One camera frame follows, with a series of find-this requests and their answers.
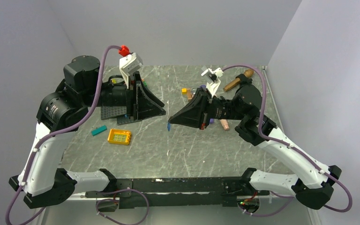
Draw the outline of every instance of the table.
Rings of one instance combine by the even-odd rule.
[[[223,66],[206,65],[216,69]],[[202,66],[143,66],[141,77],[148,88],[163,103],[166,115],[141,122],[116,125],[116,119],[101,120],[100,109],[80,126],[64,153],[62,166],[74,172],[92,172],[100,168],[109,170],[117,178],[177,178],[241,176],[248,167],[271,173],[292,173],[270,154],[242,140],[234,127],[239,121],[230,121],[231,130],[224,131],[220,122],[205,130],[172,125],[167,130],[169,116],[187,103],[181,88],[206,84],[200,76]],[[232,68],[221,77],[218,96],[232,98],[236,88],[223,92],[223,87],[244,68]],[[111,75],[119,75],[118,67],[108,66],[106,81]],[[262,85],[254,74],[253,85],[260,91]],[[273,99],[268,90],[265,114],[278,124]],[[91,130],[106,125],[108,131],[97,136]],[[125,129],[132,132],[129,145],[109,144],[109,129]]]

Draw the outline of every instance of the yellow block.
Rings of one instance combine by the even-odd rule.
[[[132,137],[132,132],[129,130],[118,130],[111,129],[108,135],[108,142],[110,144],[130,144],[130,138]]]

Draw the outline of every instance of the gray wall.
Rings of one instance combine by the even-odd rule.
[[[267,65],[301,0],[49,2],[81,54],[116,44],[145,65]]]
[[[10,176],[20,173],[31,149],[40,101],[63,78],[76,56],[46,0],[0,0],[0,225],[14,191]],[[22,198],[14,224],[30,216]]]
[[[319,211],[323,224],[360,224],[360,1],[303,0],[268,65],[287,134],[343,169],[351,211]],[[329,205],[345,207],[336,186]]]

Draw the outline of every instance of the purple cable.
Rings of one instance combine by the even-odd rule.
[[[60,134],[63,134],[63,133],[66,133],[66,132],[69,132],[75,128],[78,128],[80,125],[82,125],[84,122],[86,122],[89,117],[92,115],[93,111],[96,109],[97,107],[97,103],[98,103],[98,99],[100,98],[100,92],[101,92],[101,84],[103,83],[103,72],[104,72],[104,66],[105,66],[105,59],[107,58],[107,54],[108,54],[108,51],[111,50],[111,49],[118,49],[120,50],[121,47],[117,46],[117,45],[111,45],[111,46],[108,46],[106,48],[106,50],[104,50],[104,53],[103,53],[103,56],[101,58],[101,64],[100,64],[100,68],[98,70],[98,77],[97,77],[97,86],[96,86],[96,93],[94,95],[94,98],[93,98],[93,103],[89,109],[89,112],[85,115],[85,117],[82,118],[82,120],[80,120],[79,122],[77,122],[76,124],[70,126],[70,127],[67,127],[67,128],[64,128],[64,129],[61,129],[61,130],[57,130],[57,131],[54,131],[46,136],[44,136],[43,138],[41,138],[39,140],[39,142],[37,142],[37,144],[35,145],[34,148],[36,149],[39,149],[39,147],[41,147],[41,145],[47,141],[49,138],[55,136],[55,135],[60,135]],[[34,158],[35,158],[35,155],[37,153],[36,152],[31,152],[30,154],[30,157],[27,161],[27,164],[26,164],[26,167],[25,167],[25,171],[24,171],[24,176],[22,178],[22,182],[26,182],[27,181],[27,178],[28,178],[28,175],[30,174],[30,170],[31,170],[31,167],[32,167],[32,163],[34,162]],[[15,194],[15,196],[13,197],[13,199],[10,201],[9,203],[9,206],[7,207],[7,210],[6,210],[6,214],[5,214],[5,221],[6,221],[6,224],[7,225],[13,225],[11,222],[10,222],[10,211],[12,210],[12,207],[16,201],[16,199],[18,198],[20,192],[22,191],[23,189],[23,186],[20,185],[19,188],[17,189],[17,192]],[[19,225],[26,225],[27,223],[31,222],[33,219],[35,219],[45,208],[41,208],[41,210],[39,212],[37,212],[33,217],[31,217],[29,220],[25,221],[24,223],[22,224],[19,224]]]
[[[259,131],[259,135],[266,139],[266,140],[273,140],[273,141],[276,141],[278,143],[281,143],[281,144],[284,144],[286,145],[287,147],[289,147],[289,143],[285,142],[285,141],[282,141],[280,139],[277,139],[277,138],[272,138],[272,137],[268,137],[267,135],[263,134],[262,132],[262,125],[263,125],[263,117],[264,117],[264,109],[265,109],[265,105],[266,105],[266,98],[267,98],[267,87],[266,87],[266,81],[264,79],[264,76],[263,74],[260,72],[259,69],[253,67],[253,66],[250,66],[250,65],[233,65],[233,66],[228,66],[228,67],[225,67],[223,68],[222,70],[223,71],[226,71],[228,69],[231,69],[231,68],[234,68],[234,67],[245,67],[245,68],[249,68],[249,69],[252,69],[254,70],[260,77],[260,80],[262,81],[262,107],[260,109],[260,116],[259,116],[259,126],[258,126],[258,131]],[[310,159],[310,157],[308,157],[304,152],[302,152],[301,150],[299,150],[298,148],[296,147],[291,147],[293,150],[295,150],[297,153],[299,153],[300,155],[302,155],[309,163],[311,163],[318,171],[321,171],[322,168],[320,168],[312,159]],[[327,172],[324,173],[325,176],[327,176],[328,178],[330,178],[331,180],[333,180],[334,182],[336,182],[344,191],[345,193],[347,194],[347,197],[348,197],[348,205],[345,209],[336,209],[336,208],[333,208],[331,206],[327,206],[327,205],[324,205],[325,208],[327,209],[330,209],[330,210],[333,210],[333,211],[336,211],[336,212],[347,212],[351,209],[351,207],[353,206],[353,197],[351,196],[351,193],[350,191],[347,189],[347,187],[342,183],[340,182],[338,179],[334,178],[332,175],[328,174]]]
[[[275,192],[272,192],[270,191],[273,195],[277,196],[277,197],[280,197],[280,198],[294,198],[293,196],[284,196],[284,195],[278,195],[277,193]]]
[[[269,214],[263,214],[263,215],[255,215],[254,213],[250,213],[248,211],[244,211],[240,205],[238,204],[238,208],[240,210],[242,210],[242,212],[245,212],[247,214],[249,214],[250,216],[253,216],[253,217],[270,217],[270,216],[274,216],[275,214],[279,213],[280,211],[284,210],[284,208],[286,208],[292,201],[293,199],[289,199],[283,206],[281,206],[281,208],[279,208],[277,211],[275,212],[272,212],[272,213],[269,213]]]
[[[101,212],[98,210],[98,205],[99,205],[101,202],[114,202],[114,203],[118,202],[117,200],[114,200],[114,199],[111,199],[111,198],[106,198],[106,199],[103,199],[103,200],[100,200],[100,201],[97,202],[97,204],[96,204],[97,214],[98,214],[98,215],[101,215],[102,217],[104,217],[104,218],[106,218],[106,219],[108,219],[108,220],[110,220],[110,221],[112,221],[112,222],[114,222],[114,223],[116,223],[116,224],[119,224],[119,225],[138,225],[138,224],[142,223],[142,222],[147,218],[148,211],[150,210],[150,204],[148,203],[148,199],[147,199],[147,197],[146,197],[143,193],[141,193],[141,192],[138,191],[138,190],[134,190],[134,189],[123,189],[123,190],[119,190],[119,191],[100,192],[100,193],[101,193],[101,194],[104,194],[104,195],[112,195],[112,194],[116,194],[116,193],[120,193],[120,192],[125,192],[125,191],[133,191],[133,192],[138,193],[139,195],[141,195],[141,196],[144,198],[145,202],[147,203],[147,211],[145,212],[144,217],[143,217],[139,222],[137,222],[137,223],[135,223],[135,224],[123,224],[123,223],[121,223],[121,222],[119,222],[119,221],[116,221],[115,219],[113,219],[113,218],[111,218],[111,217],[108,217],[108,216],[106,216],[105,214],[101,213]]]

